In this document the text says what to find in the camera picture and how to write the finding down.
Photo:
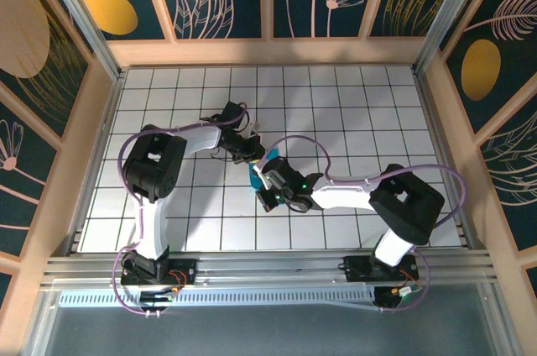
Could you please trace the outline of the blue cloth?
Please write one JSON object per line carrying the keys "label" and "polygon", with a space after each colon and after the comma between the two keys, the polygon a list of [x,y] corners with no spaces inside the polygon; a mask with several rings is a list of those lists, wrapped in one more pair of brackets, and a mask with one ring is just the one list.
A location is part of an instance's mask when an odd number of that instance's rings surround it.
{"label": "blue cloth", "polygon": [[[279,148],[278,147],[275,147],[273,149],[271,149],[269,152],[268,152],[268,155],[267,155],[267,161],[270,161],[271,159],[273,158],[276,158],[279,156]],[[258,173],[254,170],[254,166],[256,164],[248,164],[248,175],[249,175],[249,180],[250,180],[250,185],[251,187],[257,191],[261,188],[263,188],[263,181],[262,179],[258,176]]]}

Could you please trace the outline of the white grid board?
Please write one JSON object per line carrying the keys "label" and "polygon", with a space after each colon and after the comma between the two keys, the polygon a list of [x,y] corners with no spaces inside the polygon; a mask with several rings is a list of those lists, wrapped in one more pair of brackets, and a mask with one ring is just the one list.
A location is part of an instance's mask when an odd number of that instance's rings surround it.
{"label": "white grid board", "polygon": [[[114,114],[96,187],[78,241],[82,253],[113,253],[133,242],[135,210],[117,173],[117,154],[141,127],[173,128],[244,102],[264,146],[303,174],[376,175],[389,164],[425,165],[420,178],[446,200],[430,132],[407,66],[275,66],[132,69]],[[447,203],[443,212],[448,209]],[[186,158],[169,200],[174,251],[371,248],[386,226],[367,210],[265,212],[248,166],[222,150]]]}

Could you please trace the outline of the black electronics box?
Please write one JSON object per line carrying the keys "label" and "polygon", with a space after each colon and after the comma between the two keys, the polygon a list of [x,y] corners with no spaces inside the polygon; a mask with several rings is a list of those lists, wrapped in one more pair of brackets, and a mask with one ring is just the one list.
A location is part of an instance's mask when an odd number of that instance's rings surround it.
{"label": "black electronics box", "polygon": [[375,286],[373,288],[373,304],[382,310],[397,310],[410,301],[410,296],[420,292],[417,285],[403,287]]}
{"label": "black electronics box", "polygon": [[175,288],[160,291],[141,291],[138,297],[138,307],[144,312],[163,312],[176,297],[177,290]]}

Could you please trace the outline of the aluminium mounting rail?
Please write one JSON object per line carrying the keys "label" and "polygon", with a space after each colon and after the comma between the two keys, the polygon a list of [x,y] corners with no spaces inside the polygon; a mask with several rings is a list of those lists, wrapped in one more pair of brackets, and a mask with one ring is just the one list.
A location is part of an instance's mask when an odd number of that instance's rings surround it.
{"label": "aluminium mounting rail", "polygon": [[[346,283],[339,268],[346,256],[368,259],[369,249],[355,251],[253,251],[174,253],[173,261],[196,261],[194,287],[279,288],[327,287]],[[433,285],[496,283],[497,273],[486,250],[466,248],[424,248],[414,252],[420,281],[430,272]],[[45,266],[42,291],[62,289],[108,289],[115,255],[76,253],[70,257],[52,257]]]}

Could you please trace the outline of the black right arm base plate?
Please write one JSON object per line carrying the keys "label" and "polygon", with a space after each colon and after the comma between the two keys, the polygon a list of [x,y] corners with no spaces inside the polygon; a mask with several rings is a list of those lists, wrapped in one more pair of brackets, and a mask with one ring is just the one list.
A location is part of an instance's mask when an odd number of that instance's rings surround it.
{"label": "black right arm base plate", "polygon": [[382,263],[373,256],[349,255],[342,259],[338,269],[343,271],[347,282],[399,282],[420,278],[416,258],[405,255],[396,266]]}

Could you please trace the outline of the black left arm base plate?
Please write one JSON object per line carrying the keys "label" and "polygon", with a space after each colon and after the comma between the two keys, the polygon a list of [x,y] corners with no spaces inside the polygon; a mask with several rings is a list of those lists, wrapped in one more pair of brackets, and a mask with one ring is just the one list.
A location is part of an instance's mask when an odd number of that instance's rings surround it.
{"label": "black left arm base plate", "polygon": [[122,285],[192,285],[196,277],[194,259],[124,258]]}

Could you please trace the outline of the aluminium side rail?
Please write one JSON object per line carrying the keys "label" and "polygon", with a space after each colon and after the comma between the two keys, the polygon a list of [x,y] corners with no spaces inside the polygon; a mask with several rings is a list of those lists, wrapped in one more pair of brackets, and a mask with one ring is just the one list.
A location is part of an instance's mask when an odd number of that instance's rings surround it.
{"label": "aluminium side rail", "polygon": [[102,113],[102,119],[96,132],[96,139],[93,144],[90,159],[86,167],[86,173],[82,182],[81,192],[77,198],[76,207],[72,215],[72,219],[61,246],[58,248],[58,253],[63,256],[70,256],[72,253],[73,243],[79,230],[83,228],[87,211],[91,205],[92,192],[96,186],[102,156],[104,154],[107,137],[110,133],[114,114],[116,112],[117,103],[123,90],[126,80],[126,71],[121,69],[118,78],[111,85],[106,106]]}
{"label": "aluminium side rail", "polygon": [[[430,132],[431,143],[435,150],[435,157],[441,165],[455,169],[456,166],[449,149],[446,134],[442,128],[440,115],[429,86],[423,76],[414,76],[414,81]],[[461,196],[461,188],[457,178],[445,171],[440,171],[440,173],[446,191],[446,203],[448,206],[446,214],[448,214],[456,208]],[[477,236],[477,230],[473,225],[471,216],[464,209],[460,209],[449,221],[436,228],[431,239],[430,245],[434,247],[447,248],[459,244],[461,247],[470,250],[485,249],[484,244]]]}

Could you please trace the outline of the aluminium corner post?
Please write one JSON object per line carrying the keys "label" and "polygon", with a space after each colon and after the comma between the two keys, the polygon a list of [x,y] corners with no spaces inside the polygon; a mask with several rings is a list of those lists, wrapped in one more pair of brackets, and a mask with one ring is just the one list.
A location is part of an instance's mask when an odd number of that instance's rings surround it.
{"label": "aluminium corner post", "polygon": [[443,0],[412,65],[414,76],[420,78],[425,73],[426,67],[434,57],[441,41],[454,23],[465,2],[466,0]]}
{"label": "aluminium corner post", "polygon": [[70,10],[81,33],[91,46],[94,54],[102,63],[107,74],[117,81],[122,76],[122,68],[117,63],[114,55],[109,49],[106,40],[93,20],[89,9],[83,0],[62,0]]}

